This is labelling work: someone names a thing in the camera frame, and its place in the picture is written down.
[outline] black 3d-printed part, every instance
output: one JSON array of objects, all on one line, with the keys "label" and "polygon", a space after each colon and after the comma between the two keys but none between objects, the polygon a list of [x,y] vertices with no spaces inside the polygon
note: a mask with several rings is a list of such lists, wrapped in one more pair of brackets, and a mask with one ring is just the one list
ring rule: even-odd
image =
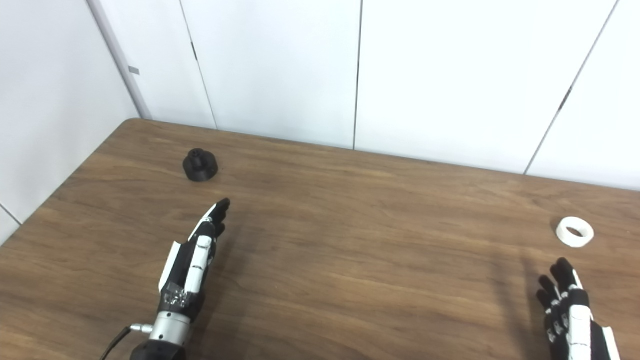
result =
[{"label": "black 3d-printed part", "polygon": [[209,151],[193,149],[182,162],[185,174],[191,181],[207,181],[218,173],[216,157]]}]

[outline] wood grain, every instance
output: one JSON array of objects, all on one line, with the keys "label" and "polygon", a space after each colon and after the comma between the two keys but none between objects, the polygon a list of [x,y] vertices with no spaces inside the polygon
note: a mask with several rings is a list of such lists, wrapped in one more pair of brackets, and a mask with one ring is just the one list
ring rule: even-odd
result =
[{"label": "wood grain", "polygon": [[[194,147],[209,182],[182,172]],[[534,293],[559,256],[640,357],[640,193],[146,120],[0,248],[0,357],[97,359],[152,322],[171,242],[224,197],[190,359],[548,360]],[[569,215],[595,228],[583,249],[554,235]]]}]

